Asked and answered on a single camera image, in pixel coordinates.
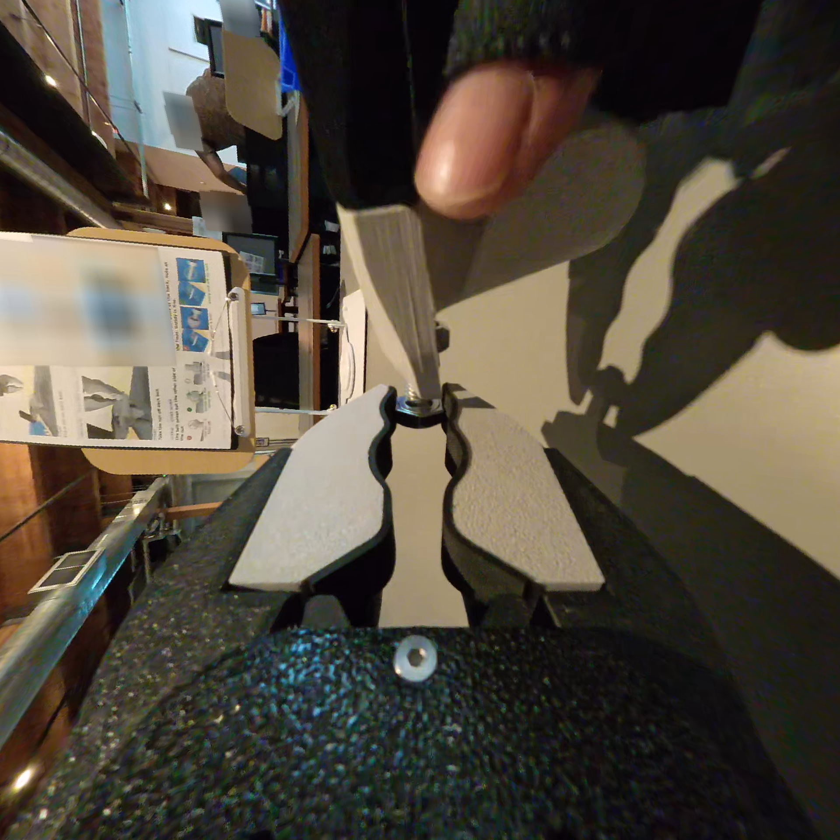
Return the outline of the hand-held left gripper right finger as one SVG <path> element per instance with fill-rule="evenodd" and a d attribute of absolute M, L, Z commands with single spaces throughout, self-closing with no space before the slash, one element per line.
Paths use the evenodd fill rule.
<path fill-rule="evenodd" d="M 462 385 L 443 398 L 443 545 L 467 588 L 600 591 L 604 574 L 538 439 Z"/>

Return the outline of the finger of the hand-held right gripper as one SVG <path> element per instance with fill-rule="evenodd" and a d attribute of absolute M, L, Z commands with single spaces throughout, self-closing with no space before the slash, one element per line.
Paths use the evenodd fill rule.
<path fill-rule="evenodd" d="M 436 309 L 609 243 L 635 213 L 645 159 L 636 129 L 586 119 L 497 213 L 471 222 L 436 217 Z"/>
<path fill-rule="evenodd" d="M 417 211 L 337 205 L 343 248 L 383 354 L 406 385 L 438 399 L 436 309 Z"/>

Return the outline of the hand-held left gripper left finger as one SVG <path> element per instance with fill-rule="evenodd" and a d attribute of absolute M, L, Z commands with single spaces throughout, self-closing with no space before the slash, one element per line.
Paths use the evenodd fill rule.
<path fill-rule="evenodd" d="M 301 592 L 392 535 L 396 389 L 377 385 L 330 412 L 291 448 L 228 582 Z"/>

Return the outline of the silver hex nut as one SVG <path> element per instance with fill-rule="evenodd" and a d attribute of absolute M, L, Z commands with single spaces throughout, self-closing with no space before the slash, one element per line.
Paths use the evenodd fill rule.
<path fill-rule="evenodd" d="M 395 422 L 401 426 L 423 429 L 443 423 L 445 411 L 441 400 L 425 400 L 400 395 L 395 402 Z"/>

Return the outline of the person's right forearm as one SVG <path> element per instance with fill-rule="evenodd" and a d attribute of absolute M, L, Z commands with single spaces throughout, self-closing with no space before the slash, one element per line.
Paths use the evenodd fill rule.
<path fill-rule="evenodd" d="M 491 61 L 600 70 L 595 107 L 630 123 L 729 100 L 754 1 L 295 1 L 280 20 L 332 198 L 414 204 L 447 84 Z"/>

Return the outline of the person's right hand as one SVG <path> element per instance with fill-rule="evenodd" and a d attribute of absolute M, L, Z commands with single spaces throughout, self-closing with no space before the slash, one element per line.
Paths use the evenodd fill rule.
<path fill-rule="evenodd" d="M 591 68 L 504 60 L 453 81 L 428 125 L 414 182 L 436 214 L 471 221 L 521 195 L 581 122 Z"/>

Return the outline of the instruction poster board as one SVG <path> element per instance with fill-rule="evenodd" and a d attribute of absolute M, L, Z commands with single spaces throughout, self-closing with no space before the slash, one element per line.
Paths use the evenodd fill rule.
<path fill-rule="evenodd" d="M 79 448 L 116 475 L 247 466 L 223 336 L 234 287 L 249 291 L 246 265 L 212 238 L 2 232 L 2 442 Z"/>

